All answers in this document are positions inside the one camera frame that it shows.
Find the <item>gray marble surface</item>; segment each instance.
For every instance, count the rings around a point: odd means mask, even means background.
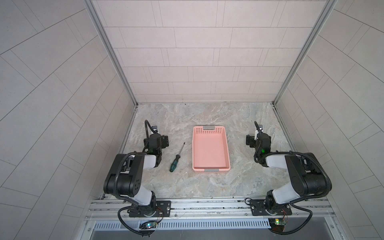
[[[245,145],[254,135],[253,121],[272,137],[271,150],[290,150],[270,103],[141,104],[133,122],[124,153],[141,151],[145,138],[144,120],[168,135],[169,147],[157,168],[145,169],[142,184],[165,197],[229,197],[265,195],[289,182],[288,172],[262,167],[253,161],[255,149]],[[195,173],[192,169],[194,126],[220,125],[227,134],[231,169],[228,172]],[[185,142],[174,172],[170,165]]]

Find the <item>white tiled wall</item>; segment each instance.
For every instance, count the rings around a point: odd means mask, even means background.
[[[384,239],[383,15],[384,1],[339,0],[277,104],[329,175],[350,240]]]
[[[83,2],[0,1],[0,79],[0,238],[69,240],[134,108]]]
[[[272,101],[325,1],[93,3],[136,99],[152,103]]]

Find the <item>pink basket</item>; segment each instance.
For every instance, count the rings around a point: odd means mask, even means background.
[[[193,128],[192,168],[195,172],[221,172],[231,169],[223,126]]]

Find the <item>screwdriver handle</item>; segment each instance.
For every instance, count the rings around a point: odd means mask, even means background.
[[[172,165],[170,166],[169,171],[173,172],[176,169],[177,163],[179,162],[180,155],[177,154],[175,160],[173,160]]]

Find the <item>mounting plate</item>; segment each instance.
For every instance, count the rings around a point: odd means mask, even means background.
[[[273,216],[269,214],[264,207],[265,199],[250,199],[252,216]],[[286,215],[292,215],[291,207],[289,204],[282,205],[281,212],[285,211]]]
[[[170,201],[156,201],[156,207],[160,208],[163,210],[164,217],[169,217],[170,216]],[[155,214],[151,217],[158,217],[159,216],[159,211],[156,210]],[[143,213],[139,212],[137,213],[129,213],[129,217],[147,217]]]

